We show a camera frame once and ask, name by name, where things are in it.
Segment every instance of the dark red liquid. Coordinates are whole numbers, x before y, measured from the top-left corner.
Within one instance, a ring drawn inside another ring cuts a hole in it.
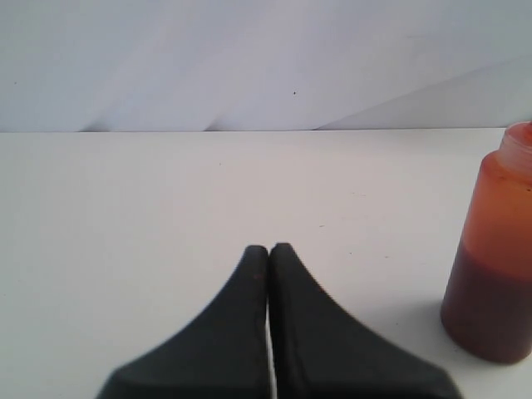
[[[532,280],[475,261],[461,243],[441,321],[452,339],[474,355],[518,362],[532,350]]]

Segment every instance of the bottle neck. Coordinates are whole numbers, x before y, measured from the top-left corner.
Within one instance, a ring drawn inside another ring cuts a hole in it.
[[[505,169],[532,177],[532,122],[508,127],[496,154]]]

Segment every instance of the plastic bottle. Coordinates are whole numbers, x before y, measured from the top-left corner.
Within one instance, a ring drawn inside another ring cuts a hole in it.
[[[455,342],[492,362],[532,351],[532,122],[506,129],[482,160],[441,321]]]

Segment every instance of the white wall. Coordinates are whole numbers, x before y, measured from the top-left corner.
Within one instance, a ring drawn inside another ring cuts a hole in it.
[[[504,126],[532,118],[531,20],[530,0],[3,0],[0,131]]]

